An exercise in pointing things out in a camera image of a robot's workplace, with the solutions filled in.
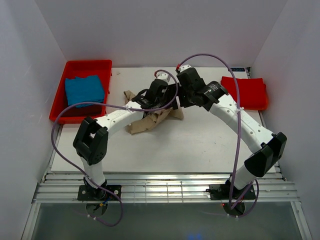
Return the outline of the beige t shirt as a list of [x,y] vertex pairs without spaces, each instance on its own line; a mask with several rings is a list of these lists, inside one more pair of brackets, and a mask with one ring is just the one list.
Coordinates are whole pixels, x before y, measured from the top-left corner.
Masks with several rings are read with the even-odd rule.
[[131,135],[151,131],[168,117],[183,120],[184,114],[181,108],[173,109],[172,107],[148,113],[143,119],[127,125],[125,131]]

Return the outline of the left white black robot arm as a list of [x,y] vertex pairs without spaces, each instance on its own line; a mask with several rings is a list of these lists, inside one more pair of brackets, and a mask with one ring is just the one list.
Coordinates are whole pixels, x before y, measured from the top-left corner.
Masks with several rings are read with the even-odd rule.
[[107,180],[102,160],[108,140],[124,127],[146,118],[147,114],[168,109],[175,102],[177,84],[169,84],[170,76],[161,73],[148,89],[140,91],[123,107],[98,118],[86,117],[76,133],[73,147],[84,167],[84,184],[88,193],[100,200],[106,195]]

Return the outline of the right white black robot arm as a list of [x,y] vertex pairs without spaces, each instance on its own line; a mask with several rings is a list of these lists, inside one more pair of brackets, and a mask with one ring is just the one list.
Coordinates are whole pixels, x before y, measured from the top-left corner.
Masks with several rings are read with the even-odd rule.
[[182,107],[198,106],[222,120],[237,134],[237,141],[243,141],[251,156],[237,168],[217,190],[217,194],[226,194],[237,199],[248,185],[256,178],[263,177],[283,156],[287,137],[263,127],[248,113],[238,107],[227,89],[217,81],[206,84],[197,70],[189,65],[180,66],[177,70]]

